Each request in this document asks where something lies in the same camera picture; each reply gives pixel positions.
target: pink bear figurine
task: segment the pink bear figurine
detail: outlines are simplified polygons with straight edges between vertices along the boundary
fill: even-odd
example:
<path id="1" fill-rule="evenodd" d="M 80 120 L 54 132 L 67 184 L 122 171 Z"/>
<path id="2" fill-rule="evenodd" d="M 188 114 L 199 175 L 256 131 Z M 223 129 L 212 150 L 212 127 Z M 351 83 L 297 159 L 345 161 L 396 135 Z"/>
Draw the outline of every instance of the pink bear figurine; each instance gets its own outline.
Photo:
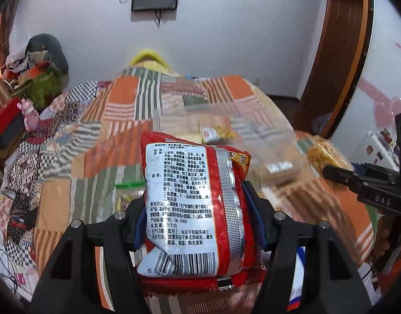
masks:
<path id="1" fill-rule="evenodd" d="M 39 114 L 38 111 L 34 109 L 32 101 L 29 99 L 22 99 L 22 103 L 17 103 L 18 109 L 22 111 L 25 117 L 25 130 L 28 133 L 34 133 L 38 128 Z"/>

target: bed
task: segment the bed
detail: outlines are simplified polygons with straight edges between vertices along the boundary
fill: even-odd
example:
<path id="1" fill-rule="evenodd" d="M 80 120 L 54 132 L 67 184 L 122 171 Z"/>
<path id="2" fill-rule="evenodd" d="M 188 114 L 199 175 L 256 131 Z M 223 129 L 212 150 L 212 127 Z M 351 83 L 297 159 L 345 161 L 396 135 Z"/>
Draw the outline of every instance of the bed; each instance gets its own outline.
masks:
<path id="1" fill-rule="evenodd" d="M 68 224 L 103 221 L 115 212 L 115 184 L 143 180 L 139 138 L 158 116 L 184 115 L 196 105 L 250 117 L 272 129 L 292 127 L 276 105 L 239 76 L 183 78 L 128 67 L 114 81 L 90 81 L 57 97 L 41 114 L 37 135 L 25 137 L 7 161 L 0 192 L 0 273 L 30 300 L 39 275 Z M 264 187 L 260 195 L 297 221 L 324 218 L 360 265 L 373 245 L 373 228 L 351 192 L 334 193 L 306 161 L 313 139 L 296 133 L 286 154 L 303 162 L 295 182 Z M 133 261 L 147 252 L 135 253 Z M 112 309 L 103 249 L 96 250 L 102 305 Z M 260 284 L 220 293 L 147 298 L 152 313 L 249 313 Z"/>

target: white label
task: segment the white label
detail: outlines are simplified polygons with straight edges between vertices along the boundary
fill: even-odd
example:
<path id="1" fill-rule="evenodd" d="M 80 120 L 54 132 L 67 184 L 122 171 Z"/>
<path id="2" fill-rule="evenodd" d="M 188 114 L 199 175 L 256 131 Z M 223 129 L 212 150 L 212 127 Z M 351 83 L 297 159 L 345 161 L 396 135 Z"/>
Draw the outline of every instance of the white label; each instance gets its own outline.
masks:
<path id="1" fill-rule="evenodd" d="M 138 266 L 145 276 L 213 276 L 218 249 L 206 149 L 183 143 L 146 147 L 147 237 L 153 249 Z"/>
<path id="2" fill-rule="evenodd" d="M 275 174 L 278 172 L 290 170 L 291 168 L 293 168 L 293 164 L 290 161 L 281 161 L 276 164 L 268 164 L 266 165 L 266 168 L 271 174 Z"/>
<path id="3" fill-rule="evenodd" d="M 204 144 L 217 142 L 219 140 L 219 135 L 214 128 L 202 128 L 202 137 Z"/>

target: barcode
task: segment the barcode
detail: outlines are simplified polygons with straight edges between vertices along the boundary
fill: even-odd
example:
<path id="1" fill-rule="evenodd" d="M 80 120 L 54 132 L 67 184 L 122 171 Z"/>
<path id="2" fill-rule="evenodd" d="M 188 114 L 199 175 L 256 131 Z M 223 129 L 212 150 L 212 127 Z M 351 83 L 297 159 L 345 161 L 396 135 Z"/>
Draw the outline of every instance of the barcode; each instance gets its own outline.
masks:
<path id="1" fill-rule="evenodd" d="M 160 253 L 154 271 L 157 275 L 210 276 L 215 272 L 215 253 L 175 254 Z"/>

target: dark baseboard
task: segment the dark baseboard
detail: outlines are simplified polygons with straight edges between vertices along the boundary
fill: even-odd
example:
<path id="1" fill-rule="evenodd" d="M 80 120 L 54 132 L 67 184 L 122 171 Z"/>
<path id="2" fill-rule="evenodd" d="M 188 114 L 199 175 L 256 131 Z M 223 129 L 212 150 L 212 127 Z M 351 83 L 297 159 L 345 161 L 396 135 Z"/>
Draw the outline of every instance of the dark baseboard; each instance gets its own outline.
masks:
<path id="1" fill-rule="evenodd" d="M 299 103 L 299 99 L 296 97 L 286 97 L 283 95 L 271 95 L 271 94 L 267 94 L 267 96 L 272 100 L 290 100 Z"/>

